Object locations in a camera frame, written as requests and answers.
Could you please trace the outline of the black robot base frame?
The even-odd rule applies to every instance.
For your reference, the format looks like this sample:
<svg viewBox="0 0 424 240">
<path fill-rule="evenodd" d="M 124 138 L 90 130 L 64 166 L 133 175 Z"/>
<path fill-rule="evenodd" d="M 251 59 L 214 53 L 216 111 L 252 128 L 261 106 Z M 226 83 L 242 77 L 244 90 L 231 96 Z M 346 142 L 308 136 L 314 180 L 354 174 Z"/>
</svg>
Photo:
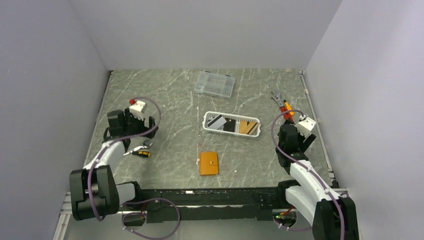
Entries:
<svg viewBox="0 0 424 240">
<path fill-rule="evenodd" d="M 294 217 L 295 212 L 278 187 L 143 189 L 141 199 L 147 202 L 132 200 L 118 212 L 143 213 L 148 224 L 177 219 L 272 221 L 280 213 Z"/>
</svg>

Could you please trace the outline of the clear plastic organizer box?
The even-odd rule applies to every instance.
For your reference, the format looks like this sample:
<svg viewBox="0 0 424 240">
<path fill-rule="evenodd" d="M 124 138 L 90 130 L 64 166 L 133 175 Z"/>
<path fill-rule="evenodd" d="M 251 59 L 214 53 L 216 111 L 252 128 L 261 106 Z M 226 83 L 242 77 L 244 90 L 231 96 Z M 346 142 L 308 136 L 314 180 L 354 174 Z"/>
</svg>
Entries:
<svg viewBox="0 0 424 240">
<path fill-rule="evenodd" d="M 197 77 L 194 91 L 197 94 L 229 99 L 235 85 L 235 78 L 230 75 L 201 71 Z"/>
</svg>

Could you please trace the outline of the black VIP cards stack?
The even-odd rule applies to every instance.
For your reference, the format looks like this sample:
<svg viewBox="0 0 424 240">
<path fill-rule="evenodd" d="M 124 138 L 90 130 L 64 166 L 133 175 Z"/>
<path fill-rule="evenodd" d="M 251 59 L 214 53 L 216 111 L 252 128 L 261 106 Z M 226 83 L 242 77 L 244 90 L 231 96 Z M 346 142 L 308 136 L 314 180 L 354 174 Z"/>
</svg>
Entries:
<svg viewBox="0 0 424 240">
<path fill-rule="evenodd" d="M 231 118 L 225 118 L 226 123 L 223 125 L 223 131 L 234 133 L 236 130 L 236 121 Z"/>
</svg>

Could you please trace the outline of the red adjustable wrench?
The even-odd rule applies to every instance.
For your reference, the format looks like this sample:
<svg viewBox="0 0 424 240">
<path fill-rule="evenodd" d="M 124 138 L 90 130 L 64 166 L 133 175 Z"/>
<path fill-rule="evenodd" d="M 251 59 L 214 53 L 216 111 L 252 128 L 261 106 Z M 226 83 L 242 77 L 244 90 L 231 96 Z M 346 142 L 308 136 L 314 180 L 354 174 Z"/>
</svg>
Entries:
<svg viewBox="0 0 424 240">
<path fill-rule="evenodd" d="M 272 90 L 271 93 L 272 93 L 271 98 L 278 104 L 280 111 L 281 112 L 288 111 L 287 106 L 289 105 L 287 104 L 286 100 L 282 99 L 281 92 L 278 89 L 275 89 L 275 90 Z M 291 123 L 294 123 L 293 115 L 294 114 L 292 112 L 288 112 L 288 113 L 285 113 L 283 117 L 285 120 L 290 121 Z"/>
</svg>

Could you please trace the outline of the white plastic basket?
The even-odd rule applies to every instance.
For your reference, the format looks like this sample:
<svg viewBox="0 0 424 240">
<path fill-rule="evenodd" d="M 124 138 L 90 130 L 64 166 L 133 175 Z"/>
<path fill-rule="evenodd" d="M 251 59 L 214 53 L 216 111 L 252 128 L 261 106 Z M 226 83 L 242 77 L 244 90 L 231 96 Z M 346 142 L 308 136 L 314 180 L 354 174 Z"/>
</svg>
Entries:
<svg viewBox="0 0 424 240">
<path fill-rule="evenodd" d="M 216 111 L 204 114 L 202 127 L 207 132 L 246 138 L 257 138 L 261 133 L 258 118 Z"/>
</svg>

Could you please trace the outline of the gold cards stack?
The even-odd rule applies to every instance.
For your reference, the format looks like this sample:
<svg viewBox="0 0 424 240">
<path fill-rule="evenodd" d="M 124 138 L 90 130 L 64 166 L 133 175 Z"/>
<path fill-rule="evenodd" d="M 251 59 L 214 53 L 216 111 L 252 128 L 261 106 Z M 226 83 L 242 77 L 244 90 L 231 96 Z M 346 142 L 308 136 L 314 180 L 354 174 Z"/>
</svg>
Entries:
<svg viewBox="0 0 424 240">
<path fill-rule="evenodd" d="M 238 133 L 244 135 L 253 135 L 259 126 L 259 122 L 241 120 L 239 124 Z"/>
</svg>

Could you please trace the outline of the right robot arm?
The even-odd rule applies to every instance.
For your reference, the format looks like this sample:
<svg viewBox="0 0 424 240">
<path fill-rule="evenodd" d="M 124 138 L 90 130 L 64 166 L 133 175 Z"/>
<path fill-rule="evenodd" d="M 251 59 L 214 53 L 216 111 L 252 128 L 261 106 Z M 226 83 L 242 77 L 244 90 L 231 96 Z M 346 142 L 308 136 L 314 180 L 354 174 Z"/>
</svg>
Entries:
<svg viewBox="0 0 424 240">
<path fill-rule="evenodd" d="M 333 190 L 305 155 L 316 136 L 302 133 L 302 125 L 285 121 L 278 131 L 278 162 L 293 180 L 278 184 L 276 203 L 297 209 L 310 224 L 316 240 L 360 239 L 355 202 Z"/>
</svg>

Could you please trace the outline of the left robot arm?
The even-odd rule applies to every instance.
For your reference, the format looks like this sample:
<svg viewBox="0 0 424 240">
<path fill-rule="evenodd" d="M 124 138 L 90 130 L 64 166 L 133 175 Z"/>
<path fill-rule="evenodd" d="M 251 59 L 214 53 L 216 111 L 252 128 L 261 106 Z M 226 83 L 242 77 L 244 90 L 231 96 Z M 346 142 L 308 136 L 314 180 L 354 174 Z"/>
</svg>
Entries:
<svg viewBox="0 0 424 240">
<path fill-rule="evenodd" d="M 141 112 L 126 108 L 108 112 L 107 121 L 100 151 L 86 166 L 69 175 L 72 216 L 77 221 L 102 221 L 117 213 L 123 204 L 137 210 L 144 203 L 140 185 L 136 181 L 116 184 L 113 171 L 133 137 L 154 138 L 159 129 L 155 118 L 145 118 Z"/>
</svg>

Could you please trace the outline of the yellow black handled wrench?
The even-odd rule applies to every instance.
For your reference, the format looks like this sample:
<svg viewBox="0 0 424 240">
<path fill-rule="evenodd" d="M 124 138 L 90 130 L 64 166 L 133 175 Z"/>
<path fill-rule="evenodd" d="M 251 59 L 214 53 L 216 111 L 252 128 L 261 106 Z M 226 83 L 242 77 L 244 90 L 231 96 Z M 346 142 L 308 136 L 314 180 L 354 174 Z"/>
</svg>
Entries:
<svg viewBox="0 0 424 240">
<path fill-rule="evenodd" d="M 151 157 L 151 153 L 148 151 L 153 145 L 153 142 L 151 139 L 146 139 L 141 145 L 127 151 L 123 154 L 123 156 L 127 155 L 134 155 L 142 158 L 149 158 Z"/>
</svg>

